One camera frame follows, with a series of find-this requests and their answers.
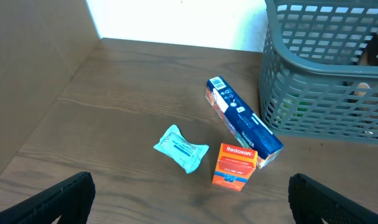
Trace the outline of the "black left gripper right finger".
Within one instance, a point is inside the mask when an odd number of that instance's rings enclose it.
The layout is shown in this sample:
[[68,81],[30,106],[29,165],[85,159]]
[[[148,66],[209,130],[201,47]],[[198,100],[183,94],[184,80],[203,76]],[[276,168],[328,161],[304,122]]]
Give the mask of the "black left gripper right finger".
[[288,202],[296,224],[378,223],[378,214],[300,173],[289,180]]

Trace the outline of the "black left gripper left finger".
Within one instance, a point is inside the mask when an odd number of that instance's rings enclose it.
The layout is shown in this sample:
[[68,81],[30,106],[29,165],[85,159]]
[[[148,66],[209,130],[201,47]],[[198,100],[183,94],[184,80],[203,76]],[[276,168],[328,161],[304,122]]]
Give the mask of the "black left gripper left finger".
[[89,172],[79,172],[0,212],[0,223],[86,223],[96,189]]

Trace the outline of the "orange Redoxon box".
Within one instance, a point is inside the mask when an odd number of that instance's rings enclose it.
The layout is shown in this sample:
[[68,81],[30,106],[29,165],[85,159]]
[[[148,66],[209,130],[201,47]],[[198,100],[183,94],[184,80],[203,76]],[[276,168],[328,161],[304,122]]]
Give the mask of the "orange Redoxon box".
[[257,151],[222,143],[212,183],[240,192],[257,167]]

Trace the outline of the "blue toothpaste box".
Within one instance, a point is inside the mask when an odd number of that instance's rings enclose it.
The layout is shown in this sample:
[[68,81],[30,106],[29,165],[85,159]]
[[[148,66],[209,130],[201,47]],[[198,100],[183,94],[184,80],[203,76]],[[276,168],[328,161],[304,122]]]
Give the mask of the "blue toothpaste box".
[[258,168],[273,161],[284,148],[276,135],[223,77],[217,76],[207,81],[205,97],[241,146],[258,152]]

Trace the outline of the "brown Nescafe Gold bag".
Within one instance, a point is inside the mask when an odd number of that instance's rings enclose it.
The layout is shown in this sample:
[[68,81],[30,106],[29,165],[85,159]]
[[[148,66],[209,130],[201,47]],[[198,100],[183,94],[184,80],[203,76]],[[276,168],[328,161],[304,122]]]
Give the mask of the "brown Nescafe Gold bag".
[[[366,47],[364,48],[359,60],[357,61],[357,65],[361,66],[377,66],[378,67],[378,30],[373,33],[371,40],[368,41]],[[366,82],[361,82],[357,84],[357,89],[369,90],[375,88],[376,84],[368,84]],[[368,91],[359,91],[356,90],[351,94],[354,96],[363,97],[367,95]],[[374,92],[372,97],[378,97],[378,92]],[[370,108],[364,107],[364,105],[376,105],[378,102],[366,100],[363,101],[360,107],[356,108],[355,110],[358,111],[369,111]]]

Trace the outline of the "light teal wipes packet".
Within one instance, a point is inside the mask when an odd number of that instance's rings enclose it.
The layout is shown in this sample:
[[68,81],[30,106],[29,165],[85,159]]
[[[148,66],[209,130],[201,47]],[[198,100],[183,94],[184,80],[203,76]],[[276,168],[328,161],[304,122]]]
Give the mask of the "light teal wipes packet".
[[194,172],[208,152],[208,145],[197,145],[188,142],[181,134],[178,126],[171,125],[154,149],[172,158],[187,174]]

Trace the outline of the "grey plastic basket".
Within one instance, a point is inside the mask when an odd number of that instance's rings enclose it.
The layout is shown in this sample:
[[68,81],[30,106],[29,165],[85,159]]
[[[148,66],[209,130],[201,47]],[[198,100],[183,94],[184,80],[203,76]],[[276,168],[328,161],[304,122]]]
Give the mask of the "grey plastic basket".
[[[378,144],[378,67],[357,65],[378,30],[378,1],[266,1],[259,78],[264,122],[280,134]],[[357,84],[376,84],[369,90]],[[363,97],[351,93],[368,91]]]

